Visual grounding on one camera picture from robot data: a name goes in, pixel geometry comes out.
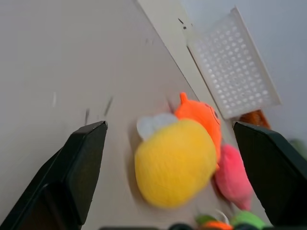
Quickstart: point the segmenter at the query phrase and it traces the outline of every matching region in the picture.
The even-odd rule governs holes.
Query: green plush toy
[[[199,215],[195,218],[195,221],[199,226],[202,226],[209,221],[217,221],[217,219],[210,215]]]
[[[241,211],[238,215],[230,220],[230,224],[232,226],[236,226],[238,224],[250,224],[257,229],[263,229],[267,226],[263,220],[248,211]]]

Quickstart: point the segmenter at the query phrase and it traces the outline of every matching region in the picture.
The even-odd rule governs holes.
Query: white plastic tray
[[[188,47],[225,119],[281,103],[237,8]]]

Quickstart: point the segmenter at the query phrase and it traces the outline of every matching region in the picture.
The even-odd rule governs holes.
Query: orange plush toy
[[[181,105],[175,111],[178,119],[188,118],[199,122],[209,133],[216,149],[217,163],[221,157],[221,122],[215,110],[206,103],[189,100],[186,93],[180,94]]]

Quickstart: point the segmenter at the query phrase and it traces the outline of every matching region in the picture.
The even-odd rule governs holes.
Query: white wall
[[[182,0],[182,4],[201,32],[238,7],[283,103],[265,109],[272,128],[307,143],[307,1]]]

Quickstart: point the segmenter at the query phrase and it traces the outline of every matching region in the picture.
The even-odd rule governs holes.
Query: pink plush toy
[[[215,181],[221,193],[239,209],[250,210],[253,189],[239,150],[229,144],[221,146],[219,166]]]

